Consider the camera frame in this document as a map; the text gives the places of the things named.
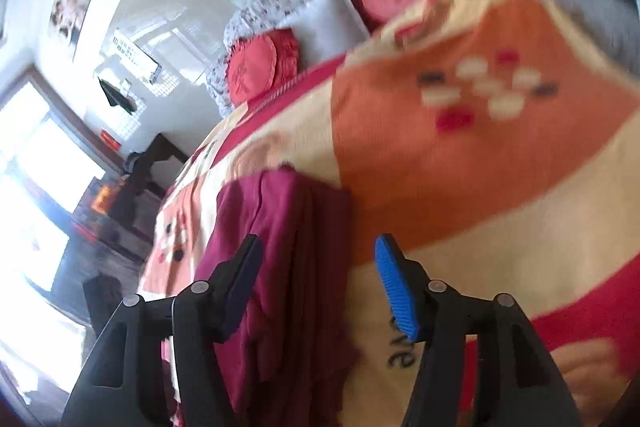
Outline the person's right hand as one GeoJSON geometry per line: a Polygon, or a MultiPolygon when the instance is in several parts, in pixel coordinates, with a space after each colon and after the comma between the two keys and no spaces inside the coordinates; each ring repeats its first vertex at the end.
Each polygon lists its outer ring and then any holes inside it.
{"type": "Polygon", "coordinates": [[[575,401],[582,425],[599,426],[630,384],[620,369],[620,356],[611,339],[569,343],[554,349],[552,359],[575,401]]]}

